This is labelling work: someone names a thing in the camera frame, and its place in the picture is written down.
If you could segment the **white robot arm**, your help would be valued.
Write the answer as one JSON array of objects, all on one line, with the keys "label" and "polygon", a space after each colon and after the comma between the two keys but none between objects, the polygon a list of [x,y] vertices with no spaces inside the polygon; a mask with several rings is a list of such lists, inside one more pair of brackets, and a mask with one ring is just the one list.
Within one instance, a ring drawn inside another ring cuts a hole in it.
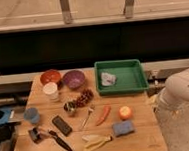
[{"label": "white robot arm", "polygon": [[171,110],[178,109],[185,101],[189,102],[189,69],[169,76],[158,99],[162,106]]}]

